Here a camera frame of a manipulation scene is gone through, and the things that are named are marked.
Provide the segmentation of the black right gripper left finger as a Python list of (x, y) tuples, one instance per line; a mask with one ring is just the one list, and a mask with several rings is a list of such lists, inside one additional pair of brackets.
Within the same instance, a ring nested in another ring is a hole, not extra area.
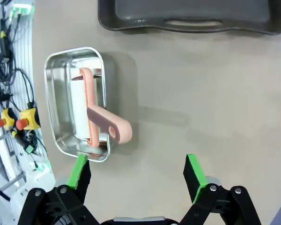
[(88, 157), (80, 155), (67, 184), (49, 192), (39, 187), (28, 192), (18, 224), (54, 225), (66, 216), (69, 225), (97, 225), (98, 221), (84, 205), (90, 179)]

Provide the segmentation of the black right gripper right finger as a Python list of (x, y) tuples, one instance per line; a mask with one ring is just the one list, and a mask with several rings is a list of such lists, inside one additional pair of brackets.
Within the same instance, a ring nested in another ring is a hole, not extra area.
[(192, 206), (180, 225), (202, 225), (211, 213), (219, 214), (226, 225), (261, 224), (247, 189), (233, 186), (226, 190), (208, 181), (196, 155), (186, 155), (183, 175)]

